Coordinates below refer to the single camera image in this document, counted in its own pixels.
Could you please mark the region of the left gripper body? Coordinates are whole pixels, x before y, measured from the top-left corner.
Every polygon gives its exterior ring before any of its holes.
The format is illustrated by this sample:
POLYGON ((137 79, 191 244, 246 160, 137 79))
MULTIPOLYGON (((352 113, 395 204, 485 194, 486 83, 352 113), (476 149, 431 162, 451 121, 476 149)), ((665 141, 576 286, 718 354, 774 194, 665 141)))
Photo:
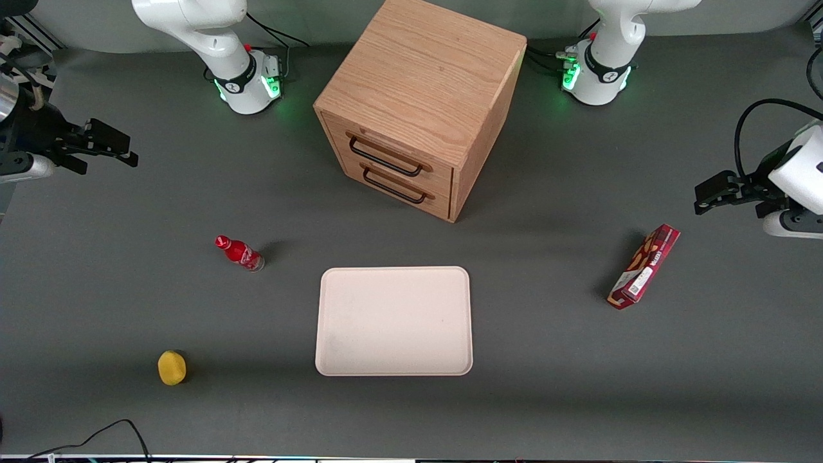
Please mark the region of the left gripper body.
POLYGON ((782 193, 812 213, 821 215, 821 163, 821 124, 812 123, 795 134, 784 158, 769 173, 769 179, 782 193))

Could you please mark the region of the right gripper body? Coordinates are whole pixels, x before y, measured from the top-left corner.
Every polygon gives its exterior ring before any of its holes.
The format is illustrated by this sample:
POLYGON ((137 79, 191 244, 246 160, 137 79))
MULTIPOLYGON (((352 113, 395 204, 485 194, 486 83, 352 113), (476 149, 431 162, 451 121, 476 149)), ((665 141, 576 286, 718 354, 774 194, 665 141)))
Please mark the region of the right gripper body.
POLYGON ((30 109, 33 96, 18 96, 13 109, 2 120, 2 130, 14 129, 13 150, 24 150, 41 156, 53 156, 63 147, 83 145, 80 127, 65 120, 58 108, 46 103, 30 109))

